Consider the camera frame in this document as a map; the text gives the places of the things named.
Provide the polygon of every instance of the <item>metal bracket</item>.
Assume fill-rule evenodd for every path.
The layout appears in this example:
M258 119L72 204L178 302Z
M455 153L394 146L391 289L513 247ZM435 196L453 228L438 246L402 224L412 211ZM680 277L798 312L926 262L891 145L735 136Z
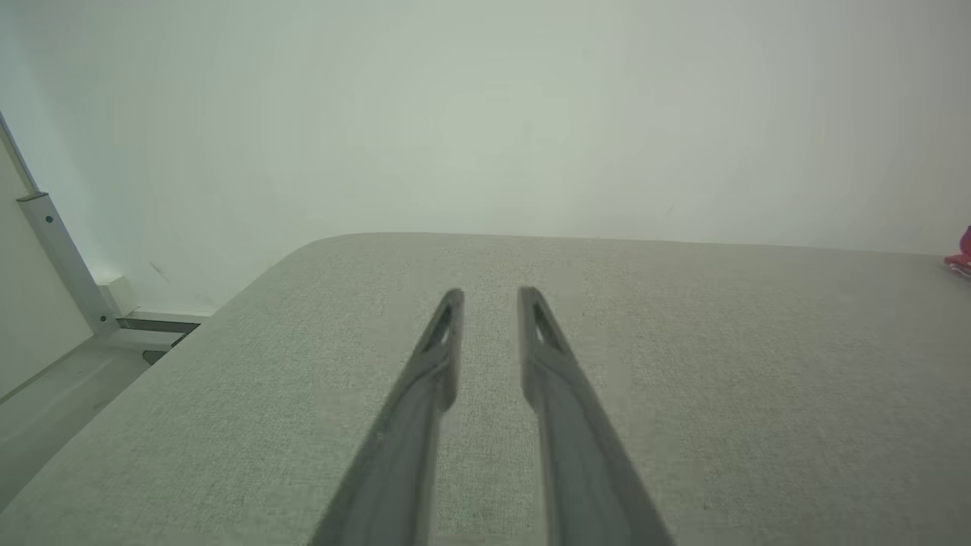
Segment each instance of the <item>metal bracket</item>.
M117 330L114 313L87 270L50 195L35 193L18 199L17 203L91 331L102 336Z

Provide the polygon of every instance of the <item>gray fabric surface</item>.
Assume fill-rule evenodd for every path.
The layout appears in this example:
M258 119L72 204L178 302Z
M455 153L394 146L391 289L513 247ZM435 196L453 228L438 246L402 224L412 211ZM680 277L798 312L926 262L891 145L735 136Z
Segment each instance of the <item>gray fabric surface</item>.
M2 542L301 543L442 293L466 294L443 544L532 542L536 285L682 543L971 536L971 283L936 256L372 234L304 247L79 433Z

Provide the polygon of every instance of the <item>white wall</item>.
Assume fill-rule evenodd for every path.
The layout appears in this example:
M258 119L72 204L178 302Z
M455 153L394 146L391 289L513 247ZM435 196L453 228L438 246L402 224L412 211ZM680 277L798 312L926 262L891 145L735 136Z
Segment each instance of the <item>white wall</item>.
M357 231L946 254L971 222L964 0L6 1L110 227L85 255L146 307Z

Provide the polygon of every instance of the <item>fabric texture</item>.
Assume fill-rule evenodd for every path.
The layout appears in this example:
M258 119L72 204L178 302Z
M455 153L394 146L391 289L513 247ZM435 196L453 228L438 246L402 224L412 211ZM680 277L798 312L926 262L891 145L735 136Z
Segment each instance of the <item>fabric texture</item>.
M116 398L4 544L300 544L442 294L465 291L443 544L534 544L517 289L540 288L683 544L971 536L971 286L936 256L431 234L325 239Z

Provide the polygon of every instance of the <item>red object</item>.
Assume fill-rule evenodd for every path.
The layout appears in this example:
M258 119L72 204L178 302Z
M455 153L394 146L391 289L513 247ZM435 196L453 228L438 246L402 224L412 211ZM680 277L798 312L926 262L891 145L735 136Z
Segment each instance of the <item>red object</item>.
M944 258L944 262L948 265L959 265L971 269L971 225L968 226L968 230L961 237L961 254L948 256Z

